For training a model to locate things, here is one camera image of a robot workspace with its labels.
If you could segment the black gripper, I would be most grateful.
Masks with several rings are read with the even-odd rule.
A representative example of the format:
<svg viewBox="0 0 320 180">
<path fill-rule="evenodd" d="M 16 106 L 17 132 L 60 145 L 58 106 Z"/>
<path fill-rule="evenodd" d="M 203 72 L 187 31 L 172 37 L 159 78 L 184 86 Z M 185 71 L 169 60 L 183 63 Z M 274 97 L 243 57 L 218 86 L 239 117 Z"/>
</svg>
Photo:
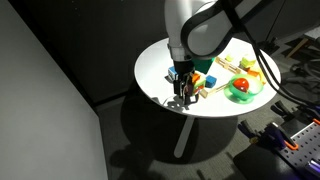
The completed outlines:
<svg viewBox="0 0 320 180">
<path fill-rule="evenodd" d="M 191 82 L 192 73 L 194 72 L 194 63 L 191 59 L 186 61 L 175 61 L 174 68 L 177 73 L 177 77 L 173 81 L 174 93 L 179 97 L 184 96 L 184 86 L 185 82 Z M 185 102 L 187 104 L 193 104 L 198 102 L 198 95 L 192 94 L 192 88 L 185 89 Z"/>
</svg>

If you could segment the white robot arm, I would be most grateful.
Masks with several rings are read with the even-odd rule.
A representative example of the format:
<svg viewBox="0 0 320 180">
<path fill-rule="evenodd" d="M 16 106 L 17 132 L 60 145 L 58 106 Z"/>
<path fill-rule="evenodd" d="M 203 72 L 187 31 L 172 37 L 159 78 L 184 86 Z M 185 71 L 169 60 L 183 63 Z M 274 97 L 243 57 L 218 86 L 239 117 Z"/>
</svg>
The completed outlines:
<svg viewBox="0 0 320 180">
<path fill-rule="evenodd" d="M 191 103 L 193 59 L 209 60 L 219 55 L 235 33 L 245 32 L 245 23 L 267 0 L 165 0 L 164 16 L 168 49 L 178 78 L 174 93 L 184 105 Z"/>
</svg>

